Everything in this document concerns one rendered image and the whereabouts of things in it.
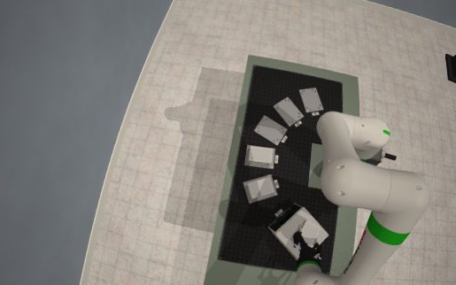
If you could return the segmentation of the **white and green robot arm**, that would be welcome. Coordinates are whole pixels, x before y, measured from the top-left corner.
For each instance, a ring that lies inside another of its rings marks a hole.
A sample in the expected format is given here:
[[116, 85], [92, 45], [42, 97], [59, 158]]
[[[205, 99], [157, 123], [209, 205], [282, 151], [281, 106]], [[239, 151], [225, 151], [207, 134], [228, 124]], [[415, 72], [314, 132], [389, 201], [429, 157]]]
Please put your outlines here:
[[322, 273], [319, 254], [306, 253], [298, 258], [294, 285], [369, 285], [425, 212], [429, 187], [416, 173], [377, 166], [383, 158], [397, 158], [383, 150], [390, 130], [380, 119], [326, 112], [317, 132], [323, 145], [322, 193], [333, 204], [371, 214], [339, 276]]

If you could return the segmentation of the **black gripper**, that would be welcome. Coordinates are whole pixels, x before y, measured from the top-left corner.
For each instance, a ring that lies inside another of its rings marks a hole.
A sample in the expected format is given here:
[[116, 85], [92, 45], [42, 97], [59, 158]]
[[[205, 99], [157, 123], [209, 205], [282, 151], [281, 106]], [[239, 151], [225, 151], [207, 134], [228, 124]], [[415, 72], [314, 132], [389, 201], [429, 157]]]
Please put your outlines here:
[[[301, 231], [301, 232], [300, 232]], [[313, 242], [313, 248], [309, 248], [309, 246], [307, 245], [307, 243], [305, 242], [303, 236], [301, 235], [302, 234], [302, 227], [299, 227], [298, 231], [293, 235], [293, 240], [294, 240], [294, 248], [299, 248], [299, 256], [303, 255], [303, 254], [306, 254], [306, 253], [312, 253], [312, 254], [320, 254], [319, 255], [319, 259], [322, 258], [322, 255], [321, 255], [321, 245], [318, 244], [318, 240], [317, 240], [317, 237], [315, 238], [314, 242]], [[303, 245], [303, 246], [302, 246]], [[314, 248], [315, 247], [315, 248]], [[317, 248], [317, 252], [316, 252], [316, 249]]]

